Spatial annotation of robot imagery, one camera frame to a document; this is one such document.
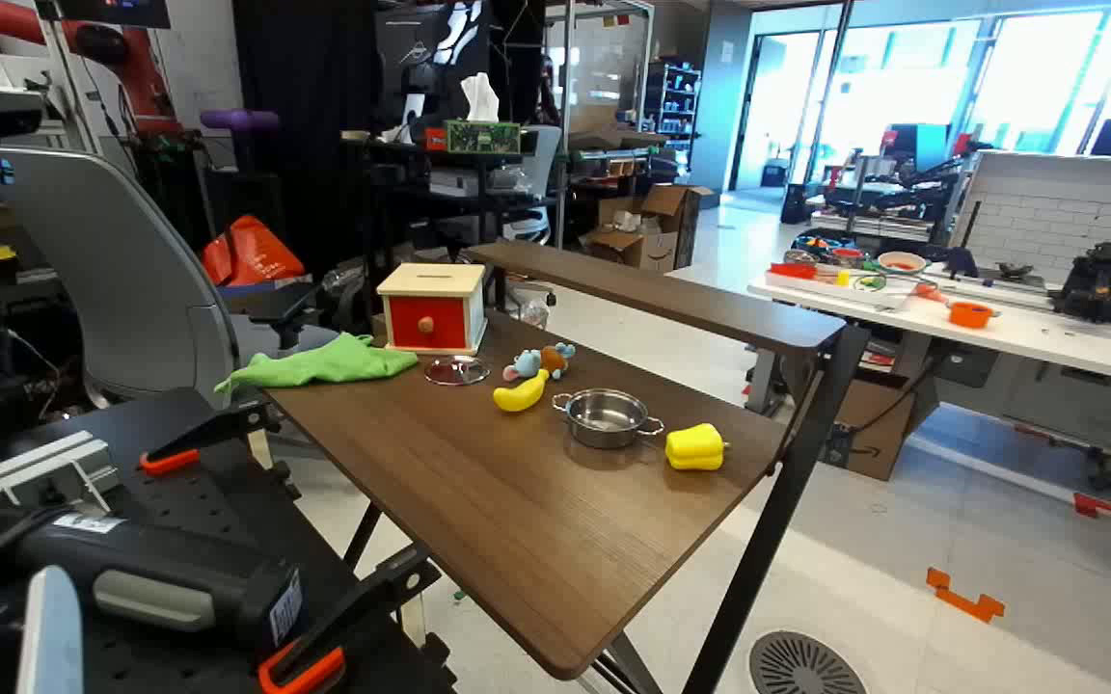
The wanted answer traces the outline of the wooden box with red drawer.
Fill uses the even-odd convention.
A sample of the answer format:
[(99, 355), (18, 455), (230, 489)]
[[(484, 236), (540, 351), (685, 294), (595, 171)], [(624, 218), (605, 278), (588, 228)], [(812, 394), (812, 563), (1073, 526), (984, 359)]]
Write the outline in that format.
[(480, 267), (399, 263), (378, 285), (385, 341), (419, 355), (475, 355), (484, 335), (480, 288)]

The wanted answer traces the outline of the blue plush mouse toy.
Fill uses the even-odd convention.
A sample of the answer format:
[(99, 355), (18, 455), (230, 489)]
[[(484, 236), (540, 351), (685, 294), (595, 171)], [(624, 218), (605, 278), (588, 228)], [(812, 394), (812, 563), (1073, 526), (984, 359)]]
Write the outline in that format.
[(515, 385), (525, 378), (537, 378), (540, 369), (559, 381), (565, 376), (570, 359), (573, 359), (573, 342), (564, 342), (564, 341), (543, 342), (543, 346), (525, 346), (519, 355), (514, 355), (501, 365), (501, 381)]

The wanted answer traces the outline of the yellow toy banana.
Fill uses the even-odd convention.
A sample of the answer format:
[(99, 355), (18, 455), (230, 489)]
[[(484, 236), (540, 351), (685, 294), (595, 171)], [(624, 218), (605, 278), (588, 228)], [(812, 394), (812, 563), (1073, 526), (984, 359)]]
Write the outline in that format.
[(507, 416), (528, 414), (532, 404), (540, 404), (543, 391), (546, 391), (546, 369), (537, 369), (532, 378), (515, 385), (498, 385), (495, 410)]

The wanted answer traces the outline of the silver metal pot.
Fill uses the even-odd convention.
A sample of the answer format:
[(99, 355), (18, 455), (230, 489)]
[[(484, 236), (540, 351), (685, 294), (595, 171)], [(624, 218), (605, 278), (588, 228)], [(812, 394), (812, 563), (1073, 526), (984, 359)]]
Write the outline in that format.
[(624, 391), (554, 394), (551, 410), (564, 416), (565, 436), (595, 452), (624, 452), (667, 431), (667, 423)]

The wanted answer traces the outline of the dark wooden bench shelf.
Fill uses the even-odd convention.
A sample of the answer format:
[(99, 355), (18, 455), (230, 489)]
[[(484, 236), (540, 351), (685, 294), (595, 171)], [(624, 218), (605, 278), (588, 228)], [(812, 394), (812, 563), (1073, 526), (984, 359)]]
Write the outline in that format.
[(466, 258), (507, 274), (532, 274), (540, 281), (554, 281), (752, 346), (819, 351), (828, 346), (842, 332), (842, 319), (810, 310), (772, 305), (559, 247), (477, 242), (466, 251)]

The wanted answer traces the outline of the silver metal pot lid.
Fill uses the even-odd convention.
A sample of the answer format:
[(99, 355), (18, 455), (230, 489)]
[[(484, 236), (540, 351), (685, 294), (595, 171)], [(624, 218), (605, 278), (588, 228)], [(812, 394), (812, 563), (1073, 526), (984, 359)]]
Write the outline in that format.
[(424, 365), (424, 378), (430, 385), (480, 385), (484, 376), (491, 369), (477, 359), (464, 359), (464, 355), (439, 355)]

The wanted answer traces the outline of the cardboard box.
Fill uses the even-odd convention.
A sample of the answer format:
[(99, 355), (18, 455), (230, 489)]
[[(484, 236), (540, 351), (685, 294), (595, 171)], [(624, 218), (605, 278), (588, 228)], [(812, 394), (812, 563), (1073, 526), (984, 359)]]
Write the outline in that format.
[(641, 269), (682, 269), (693, 258), (699, 193), (650, 186), (642, 197), (605, 197), (581, 247), (596, 258)]

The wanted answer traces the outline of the yellow toy bell pepper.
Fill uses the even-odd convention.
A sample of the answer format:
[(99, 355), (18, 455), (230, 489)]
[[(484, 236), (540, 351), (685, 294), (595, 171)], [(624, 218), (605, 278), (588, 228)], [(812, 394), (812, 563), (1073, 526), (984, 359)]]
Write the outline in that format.
[(669, 428), (664, 436), (664, 461), (669, 470), (720, 470), (723, 452), (730, 443), (714, 423)]

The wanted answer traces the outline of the green cloth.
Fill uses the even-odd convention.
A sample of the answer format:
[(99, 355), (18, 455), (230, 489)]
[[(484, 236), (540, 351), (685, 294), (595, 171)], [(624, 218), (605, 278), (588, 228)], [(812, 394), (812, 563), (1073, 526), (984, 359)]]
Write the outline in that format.
[(255, 355), (246, 365), (221, 378), (214, 394), (380, 381), (406, 376), (412, 364), (412, 351), (375, 346), (370, 341), (339, 332), (334, 341), (294, 355)]

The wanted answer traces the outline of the orange bag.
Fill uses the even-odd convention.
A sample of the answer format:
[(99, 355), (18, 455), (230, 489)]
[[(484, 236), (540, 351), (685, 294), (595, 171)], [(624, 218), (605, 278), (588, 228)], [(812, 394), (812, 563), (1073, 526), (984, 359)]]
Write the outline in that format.
[(304, 274), (304, 263), (258, 219), (236, 218), (205, 251), (214, 285), (271, 285)]

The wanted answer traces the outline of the black clamp with orange tip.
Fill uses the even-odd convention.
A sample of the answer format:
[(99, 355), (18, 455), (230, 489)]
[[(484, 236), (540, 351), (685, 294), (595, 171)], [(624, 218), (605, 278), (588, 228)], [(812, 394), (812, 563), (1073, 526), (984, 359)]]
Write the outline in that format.
[(312, 629), (255, 669), (263, 694), (322, 694), (345, 675), (342, 634), (424, 596), (439, 572), (419, 547), (394, 553), (356, 581)]

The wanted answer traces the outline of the orange bowl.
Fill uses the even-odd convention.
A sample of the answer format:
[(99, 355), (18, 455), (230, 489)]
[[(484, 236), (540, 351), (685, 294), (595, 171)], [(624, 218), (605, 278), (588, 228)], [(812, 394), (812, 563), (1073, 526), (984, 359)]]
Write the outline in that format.
[(988, 327), (990, 317), (993, 317), (993, 310), (977, 305), (977, 301), (952, 301), (948, 305), (948, 324), (957, 324), (957, 327)]

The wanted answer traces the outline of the grey chair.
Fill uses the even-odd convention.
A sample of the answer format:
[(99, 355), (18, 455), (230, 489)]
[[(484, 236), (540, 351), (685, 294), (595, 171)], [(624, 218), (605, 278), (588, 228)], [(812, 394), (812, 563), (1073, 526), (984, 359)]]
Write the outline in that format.
[(81, 152), (0, 148), (0, 201), (54, 267), (81, 378), (111, 403), (214, 385), (250, 355), (315, 341), (289, 317), (236, 313), (141, 186)]

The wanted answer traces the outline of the white lab table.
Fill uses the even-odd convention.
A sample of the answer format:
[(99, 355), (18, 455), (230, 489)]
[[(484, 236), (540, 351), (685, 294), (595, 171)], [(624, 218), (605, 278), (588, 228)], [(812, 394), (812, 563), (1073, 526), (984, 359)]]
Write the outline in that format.
[(999, 294), (961, 294), (952, 281), (923, 281), (911, 274), (819, 263), (772, 263), (752, 281), (752, 294), (880, 327), (1111, 378), (1111, 324), (1008, 305)]

